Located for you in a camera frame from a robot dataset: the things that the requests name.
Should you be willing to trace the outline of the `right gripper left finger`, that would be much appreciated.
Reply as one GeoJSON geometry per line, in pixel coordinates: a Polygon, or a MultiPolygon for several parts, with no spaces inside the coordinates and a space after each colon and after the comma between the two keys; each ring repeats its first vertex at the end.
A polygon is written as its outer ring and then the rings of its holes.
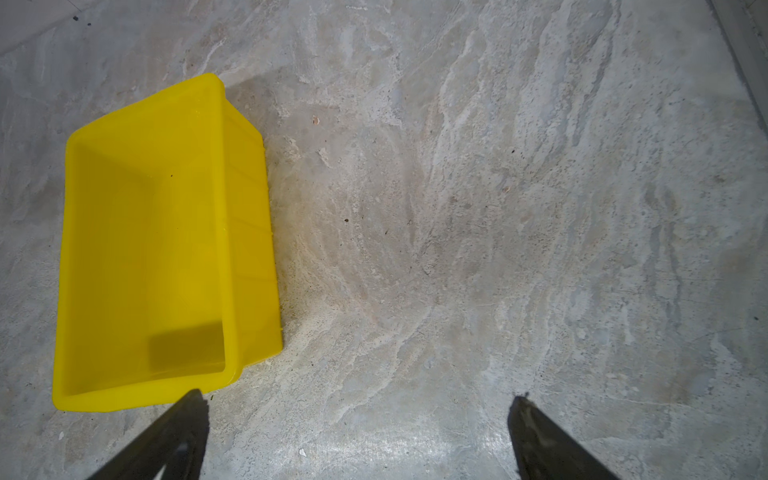
{"type": "Polygon", "coordinates": [[[208,402],[193,389],[91,477],[198,479],[209,431],[208,402]]]}

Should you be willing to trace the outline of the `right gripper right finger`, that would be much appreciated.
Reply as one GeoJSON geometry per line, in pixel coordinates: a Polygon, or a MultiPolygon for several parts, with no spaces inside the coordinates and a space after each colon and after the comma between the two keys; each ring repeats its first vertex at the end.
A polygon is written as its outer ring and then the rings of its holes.
{"type": "Polygon", "coordinates": [[[618,479],[526,396],[514,398],[507,425],[521,479],[618,479]]]}

